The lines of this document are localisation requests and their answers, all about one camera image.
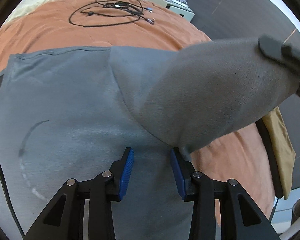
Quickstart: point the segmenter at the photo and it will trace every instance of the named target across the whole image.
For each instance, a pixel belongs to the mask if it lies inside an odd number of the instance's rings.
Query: black cable
[[[7,183],[6,183],[6,180],[4,178],[4,174],[3,174],[3,171],[2,171],[2,167],[1,167],[1,164],[0,164],[0,182],[1,182],[1,186],[2,186],[2,189],[3,189],[3,193],[4,193],[4,197],[6,198],[6,202],[7,202],[7,205],[8,205],[8,208],[10,210],[10,213],[13,217],[13,220],[22,236],[22,238],[25,237],[25,233],[23,232],[23,229],[19,223],[19,220],[17,218],[17,215],[13,209],[13,206],[12,206],[12,203],[11,203],[11,199],[10,199],[10,196],[9,196],[9,191],[8,191],[8,187],[7,187]]]
[[[277,201],[276,201],[275,205],[274,205],[273,208],[272,208],[272,211],[271,211],[271,214],[270,214],[270,217],[269,217],[269,222],[270,222],[270,223],[271,223],[271,221],[272,221],[272,219],[273,219],[275,209],[277,208],[277,205],[278,205],[278,201],[279,201],[279,198],[277,198]]]
[[[143,16],[144,9],[147,9],[147,10],[150,11],[150,8],[144,8],[139,0],[136,0],[136,1],[138,1],[139,5],[131,4],[129,2],[124,2],[124,1],[120,1],[120,0],[103,0],[103,1],[95,0],[92,3],[86,4],[86,5],[78,8],[77,10],[75,10],[69,16],[69,23],[72,24],[72,25],[75,25],[75,26],[82,26],[82,27],[107,27],[107,26],[115,26],[115,25],[133,23],[133,22],[136,22],[136,21],[138,21],[138,20],[140,20],[142,18],[145,21],[147,21],[148,23],[154,24],[153,20],[148,19],[148,18],[146,18],[146,17]],[[98,4],[98,6],[87,7],[87,6],[93,5],[93,4]],[[127,15],[109,15],[109,14],[103,14],[103,13],[96,13],[94,11],[87,11],[87,10],[92,9],[94,7],[117,9],[117,10],[125,11],[128,14]],[[122,23],[104,24],[104,25],[81,25],[81,24],[76,24],[76,23],[72,22],[72,20],[71,20],[72,16],[75,13],[77,13],[79,10],[81,10],[80,13],[87,14],[88,16],[92,16],[92,15],[99,15],[99,16],[103,16],[103,17],[136,16],[137,18],[134,19],[134,20],[131,20],[131,21],[128,21],[128,22],[122,22]]]

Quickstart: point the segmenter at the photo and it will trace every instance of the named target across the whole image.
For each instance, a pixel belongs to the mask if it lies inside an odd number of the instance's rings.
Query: blue gripper pad
[[[127,188],[128,188],[128,184],[129,184],[129,179],[130,179],[130,175],[131,175],[131,171],[132,171],[132,166],[133,166],[133,150],[130,149],[130,152],[128,154],[128,158],[126,161],[126,164],[123,168],[123,172],[120,178],[120,188],[119,188],[119,198],[120,200],[123,199],[123,197],[126,195],[127,193]]]
[[[186,198],[185,179],[183,178],[177,157],[173,149],[171,150],[171,154],[170,154],[170,165],[172,167],[174,179],[177,184],[178,193],[181,196],[182,200],[184,200]]]

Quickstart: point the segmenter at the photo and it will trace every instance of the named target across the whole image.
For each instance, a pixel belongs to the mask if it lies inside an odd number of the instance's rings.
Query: metal screw
[[[68,179],[67,180],[67,185],[68,186],[73,186],[75,184],[75,180],[74,179]]]
[[[102,173],[102,177],[104,178],[109,178],[112,175],[111,171],[104,171]]]
[[[195,171],[194,173],[192,173],[192,175],[193,175],[195,178],[201,178],[202,173],[201,173],[200,171]]]
[[[237,186],[238,181],[236,179],[229,179],[229,184],[232,185],[232,186]]]

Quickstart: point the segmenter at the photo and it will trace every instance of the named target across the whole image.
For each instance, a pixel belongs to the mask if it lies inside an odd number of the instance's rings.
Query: wooden floor
[[[300,49],[300,32],[270,0],[188,0],[195,12],[191,23],[212,40],[258,37],[267,33]],[[297,153],[293,188],[300,187],[300,98],[292,96],[280,105]]]

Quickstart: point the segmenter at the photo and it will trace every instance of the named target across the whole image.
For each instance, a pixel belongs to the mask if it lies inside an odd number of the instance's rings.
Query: gray t-shirt
[[[92,179],[132,147],[127,195],[112,205],[118,240],[187,239],[192,203],[178,196],[171,147],[189,158],[261,118],[299,82],[261,55],[257,39],[180,52],[50,49],[10,56],[3,74],[0,162],[23,230],[67,179]],[[1,189],[0,226],[21,238]]]

